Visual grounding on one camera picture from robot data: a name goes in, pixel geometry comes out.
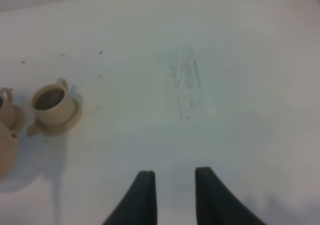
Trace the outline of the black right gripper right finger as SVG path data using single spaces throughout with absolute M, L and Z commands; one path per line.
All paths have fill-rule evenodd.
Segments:
M 195 207 L 198 225 L 263 225 L 225 186 L 210 167 L 195 169 Z

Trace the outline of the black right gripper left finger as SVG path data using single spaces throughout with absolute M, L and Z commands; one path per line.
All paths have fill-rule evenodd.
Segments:
M 152 170 L 138 172 L 125 196 L 103 223 L 105 225 L 156 225 L 158 206 L 155 172 Z

